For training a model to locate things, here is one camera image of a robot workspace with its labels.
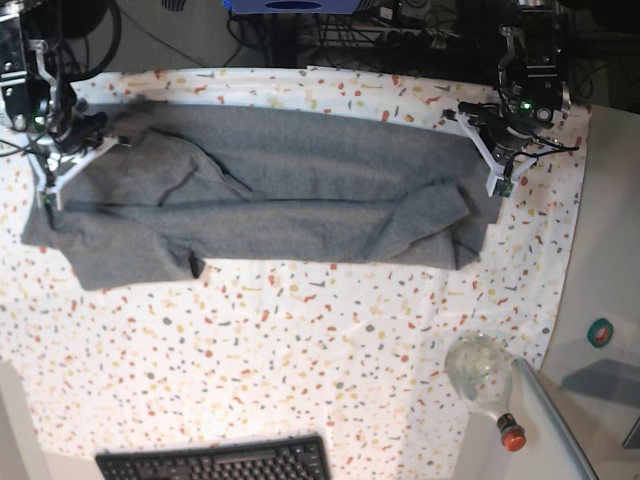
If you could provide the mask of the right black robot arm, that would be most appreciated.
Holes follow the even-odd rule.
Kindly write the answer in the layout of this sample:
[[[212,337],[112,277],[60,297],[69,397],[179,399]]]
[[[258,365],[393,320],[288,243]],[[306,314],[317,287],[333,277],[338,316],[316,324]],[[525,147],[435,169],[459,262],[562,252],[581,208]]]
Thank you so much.
[[[85,70],[65,66],[69,42],[111,19],[111,42],[104,57]],[[122,15],[115,1],[3,1],[1,3],[1,125],[27,136],[2,155],[34,154],[54,148],[63,156],[104,143],[104,113],[86,115],[73,89],[98,76],[114,59],[122,38]]]

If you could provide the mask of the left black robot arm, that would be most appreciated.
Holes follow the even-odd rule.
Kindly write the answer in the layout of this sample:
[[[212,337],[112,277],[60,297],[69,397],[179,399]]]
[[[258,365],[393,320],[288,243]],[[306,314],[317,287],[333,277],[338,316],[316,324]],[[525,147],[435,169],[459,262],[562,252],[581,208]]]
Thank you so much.
[[[461,102],[458,112],[478,129],[494,159],[506,163],[570,109],[556,11],[549,1],[463,1],[459,7],[496,67],[498,99]]]

